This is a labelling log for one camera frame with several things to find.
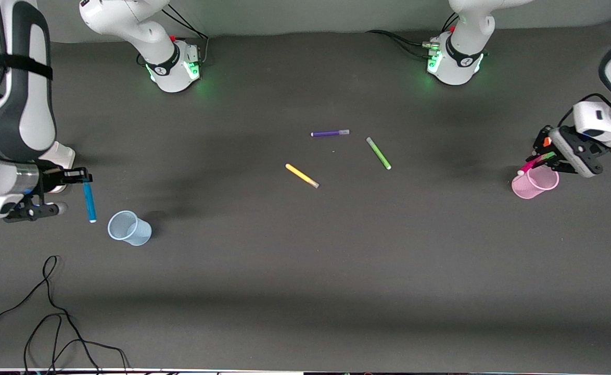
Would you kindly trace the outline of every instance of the pink plastic cup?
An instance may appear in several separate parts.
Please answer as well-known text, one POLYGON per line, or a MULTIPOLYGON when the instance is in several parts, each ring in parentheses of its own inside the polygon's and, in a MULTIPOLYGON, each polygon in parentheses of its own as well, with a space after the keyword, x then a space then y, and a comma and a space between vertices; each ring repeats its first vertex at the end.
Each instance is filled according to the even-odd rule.
POLYGON ((512 181, 512 190, 522 199, 532 199, 537 195, 553 190, 560 183, 560 175, 547 166, 530 169, 512 181))

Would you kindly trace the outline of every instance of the blue marker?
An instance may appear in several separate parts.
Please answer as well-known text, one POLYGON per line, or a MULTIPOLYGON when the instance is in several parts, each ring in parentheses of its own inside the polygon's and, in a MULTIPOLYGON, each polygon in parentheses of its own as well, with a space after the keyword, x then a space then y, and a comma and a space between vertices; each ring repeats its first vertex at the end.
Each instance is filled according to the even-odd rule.
POLYGON ((95 223, 97 221, 97 213, 95 212, 95 201, 93 200, 93 191, 91 189, 91 183, 89 183, 88 180, 84 180, 84 197, 86 197, 88 220, 91 223, 95 223))

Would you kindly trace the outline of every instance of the pink marker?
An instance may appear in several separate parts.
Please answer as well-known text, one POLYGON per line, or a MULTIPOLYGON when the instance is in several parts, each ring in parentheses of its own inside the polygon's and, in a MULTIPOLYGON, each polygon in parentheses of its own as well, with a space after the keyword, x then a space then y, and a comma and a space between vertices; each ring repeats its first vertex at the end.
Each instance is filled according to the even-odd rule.
POLYGON ((529 171, 530 169, 534 168, 534 165, 539 163, 540 161, 546 160, 546 159, 550 159, 551 157, 555 156, 555 152, 549 152, 548 154, 544 154, 542 156, 536 157, 534 159, 532 159, 531 161, 525 163, 524 166, 522 166, 519 171, 518 171, 518 176, 522 176, 524 174, 527 173, 527 171, 529 171))

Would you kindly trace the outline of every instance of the black strap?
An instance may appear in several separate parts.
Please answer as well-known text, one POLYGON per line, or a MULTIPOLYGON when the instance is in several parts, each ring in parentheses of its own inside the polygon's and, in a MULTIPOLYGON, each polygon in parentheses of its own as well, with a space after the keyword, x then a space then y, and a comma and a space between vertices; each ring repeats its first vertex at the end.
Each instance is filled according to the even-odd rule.
POLYGON ((172 71, 172 67, 174 67, 180 59, 180 48, 175 43, 174 44, 174 53, 172 53, 172 57, 170 57, 167 61, 162 64, 149 64, 146 65, 155 72, 158 76, 167 76, 170 71, 172 71))
POLYGON ((53 81, 54 70, 50 66, 40 64, 28 56, 1 54, 1 67, 29 71, 44 76, 53 81))
POLYGON ((477 61, 477 59, 479 59, 479 56, 483 54, 483 51, 477 52, 474 55, 465 55, 465 53, 458 52, 458 50, 453 47, 453 44, 451 44, 451 36, 447 38, 445 47, 447 49, 447 52, 449 53, 449 56, 453 57, 453 59, 456 61, 456 64, 458 64, 458 66, 460 67, 472 66, 472 63, 477 61))

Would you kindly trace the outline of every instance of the blue plastic cup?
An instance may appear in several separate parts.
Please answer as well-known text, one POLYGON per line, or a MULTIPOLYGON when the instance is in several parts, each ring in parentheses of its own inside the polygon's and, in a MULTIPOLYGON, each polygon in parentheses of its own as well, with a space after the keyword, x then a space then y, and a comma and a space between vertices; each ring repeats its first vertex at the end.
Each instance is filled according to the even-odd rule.
POLYGON ((146 244, 153 233, 150 224, 137 218, 132 211, 120 211, 113 215, 106 230, 114 240, 125 241, 132 246, 146 244))

